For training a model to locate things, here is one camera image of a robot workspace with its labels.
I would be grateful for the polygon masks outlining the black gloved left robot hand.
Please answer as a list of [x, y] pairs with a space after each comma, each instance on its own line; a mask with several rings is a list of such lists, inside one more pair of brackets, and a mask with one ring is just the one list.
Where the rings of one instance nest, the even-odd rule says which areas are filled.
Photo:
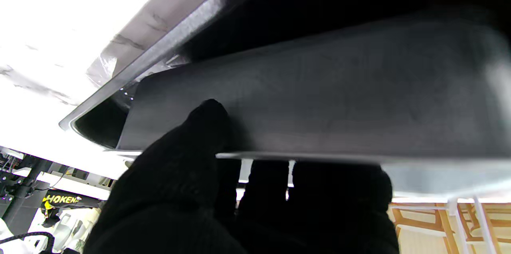
[[256, 160], [237, 203], [241, 162], [221, 103], [204, 101], [115, 183], [85, 254], [398, 254], [380, 165]]

